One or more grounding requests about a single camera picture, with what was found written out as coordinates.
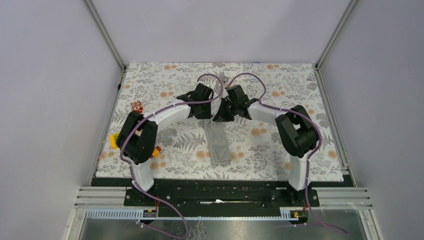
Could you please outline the grey cloth napkin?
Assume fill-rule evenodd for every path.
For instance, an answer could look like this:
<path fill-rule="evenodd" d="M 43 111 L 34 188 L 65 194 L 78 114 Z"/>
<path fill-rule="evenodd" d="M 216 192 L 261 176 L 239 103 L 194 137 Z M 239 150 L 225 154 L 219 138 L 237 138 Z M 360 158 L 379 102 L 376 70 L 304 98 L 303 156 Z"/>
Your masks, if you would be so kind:
<path fill-rule="evenodd" d="M 226 165 L 232 160 L 229 143 L 222 122 L 204 119 L 204 130 L 212 166 Z"/>

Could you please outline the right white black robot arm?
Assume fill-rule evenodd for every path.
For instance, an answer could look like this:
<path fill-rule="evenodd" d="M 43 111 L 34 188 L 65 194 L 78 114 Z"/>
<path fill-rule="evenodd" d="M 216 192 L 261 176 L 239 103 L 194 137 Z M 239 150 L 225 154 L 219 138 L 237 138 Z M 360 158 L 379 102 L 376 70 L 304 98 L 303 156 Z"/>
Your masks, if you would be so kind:
<path fill-rule="evenodd" d="M 223 98 L 213 118 L 232 122 L 235 116 L 268 123 L 277 128 L 281 143 L 289 154 L 290 172 L 286 193 L 280 199 L 293 206 L 310 206 L 310 159 L 322 144 L 322 135 L 301 105 L 278 108 L 260 103 L 256 98 L 241 102 Z"/>

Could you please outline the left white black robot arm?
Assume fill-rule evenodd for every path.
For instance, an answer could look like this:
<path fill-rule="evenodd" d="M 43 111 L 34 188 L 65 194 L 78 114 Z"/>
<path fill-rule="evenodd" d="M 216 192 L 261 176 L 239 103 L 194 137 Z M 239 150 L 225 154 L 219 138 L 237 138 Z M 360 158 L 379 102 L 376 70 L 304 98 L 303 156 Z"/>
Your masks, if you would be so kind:
<path fill-rule="evenodd" d="M 202 84 L 176 98 L 170 105 L 154 112 L 131 111 L 115 141 L 119 157 L 129 164 L 136 199 L 144 206 L 152 204 L 155 192 L 149 160 L 157 149 L 157 135 L 169 125 L 189 118 L 210 119 L 214 91 Z"/>

